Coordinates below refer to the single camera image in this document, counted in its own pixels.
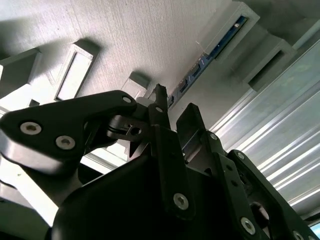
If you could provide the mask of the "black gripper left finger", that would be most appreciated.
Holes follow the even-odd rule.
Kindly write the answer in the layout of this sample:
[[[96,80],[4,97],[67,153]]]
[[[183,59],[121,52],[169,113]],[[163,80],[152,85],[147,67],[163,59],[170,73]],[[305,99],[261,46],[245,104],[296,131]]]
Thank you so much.
[[[157,85],[154,92],[155,102],[148,106],[113,90],[8,112],[0,120],[1,162],[21,168],[33,181],[44,181],[44,189],[58,185],[64,202],[100,178],[74,186],[81,158],[117,140],[130,143],[128,163],[157,150],[182,153],[169,123],[167,90]]]

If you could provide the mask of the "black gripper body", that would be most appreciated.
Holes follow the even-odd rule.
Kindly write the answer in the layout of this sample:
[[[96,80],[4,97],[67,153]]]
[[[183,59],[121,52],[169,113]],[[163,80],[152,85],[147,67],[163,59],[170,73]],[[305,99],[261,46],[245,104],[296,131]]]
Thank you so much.
[[[188,168],[180,150],[156,150],[73,192],[53,240],[227,240],[212,175]]]

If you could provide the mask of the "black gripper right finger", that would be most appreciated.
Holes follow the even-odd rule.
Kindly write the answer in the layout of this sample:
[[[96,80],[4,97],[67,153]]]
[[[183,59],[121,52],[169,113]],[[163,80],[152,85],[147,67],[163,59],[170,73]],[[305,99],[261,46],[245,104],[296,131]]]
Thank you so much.
[[[190,103],[176,122],[187,166],[211,174],[226,213],[227,239],[316,240],[316,234],[241,151],[226,152]]]

